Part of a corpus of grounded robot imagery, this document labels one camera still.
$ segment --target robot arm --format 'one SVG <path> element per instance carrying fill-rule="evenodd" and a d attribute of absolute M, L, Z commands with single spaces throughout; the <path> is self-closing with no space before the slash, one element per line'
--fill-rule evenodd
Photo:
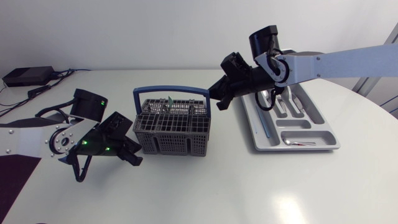
<path fill-rule="evenodd" d="M 118 156 L 139 166 L 142 158 L 134 154 L 141 146 L 125 136 L 132 121 L 114 112 L 100 124 L 107 102 L 102 96 L 77 89 L 73 100 L 43 109 L 35 118 L 0 124 L 0 138 L 5 147 L 0 156 L 59 158 L 66 155 L 59 160 L 73 167 L 78 182 L 84 180 L 92 156 Z M 69 105 L 73 105 L 70 114 L 60 111 Z M 52 110 L 61 112 L 64 122 L 41 118 Z M 81 173 L 77 155 L 87 156 Z"/>
<path fill-rule="evenodd" d="M 252 56 L 258 67 L 250 67 L 239 53 L 232 53 L 221 63 L 225 71 L 209 88 L 210 97 L 220 100 L 217 106 L 226 110 L 234 97 L 271 91 L 271 110 L 275 96 L 285 86 L 314 78 L 396 77 L 398 76 L 398 44 L 387 44 L 330 54 L 320 52 L 282 52 L 277 45 L 277 28 L 268 26 L 250 37 Z"/>

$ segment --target fork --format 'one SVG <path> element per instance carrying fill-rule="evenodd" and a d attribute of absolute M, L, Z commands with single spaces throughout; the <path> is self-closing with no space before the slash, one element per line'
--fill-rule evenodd
<path fill-rule="evenodd" d="M 283 111 L 286 113 L 286 105 L 285 102 L 282 100 L 282 97 L 280 95 L 276 95 L 276 99 L 280 103 L 280 106 L 282 107 Z"/>

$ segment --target white wall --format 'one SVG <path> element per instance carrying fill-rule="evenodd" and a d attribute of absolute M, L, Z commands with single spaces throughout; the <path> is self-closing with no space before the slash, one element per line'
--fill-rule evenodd
<path fill-rule="evenodd" d="M 383 44 L 393 0 L 2 0 L 0 77 L 16 67 L 219 68 L 248 37 L 276 24 L 281 48 L 338 50 Z"/>

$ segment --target dark floor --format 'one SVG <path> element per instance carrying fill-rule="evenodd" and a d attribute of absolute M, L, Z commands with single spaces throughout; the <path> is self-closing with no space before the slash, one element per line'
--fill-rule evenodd
<path fill-rule="evenodd" d="M 0 223 L 39 162 L 40 158 L 27 156 L 0 157 Z"/>

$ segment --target spoon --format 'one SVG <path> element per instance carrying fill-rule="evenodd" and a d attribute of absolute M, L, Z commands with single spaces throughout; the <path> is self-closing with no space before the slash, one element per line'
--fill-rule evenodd
<path fill-rule="evenodd" d="M 292 142 L 287 139 L 282 139 L 288 146 L 316 146 L 315 142 Z"/>

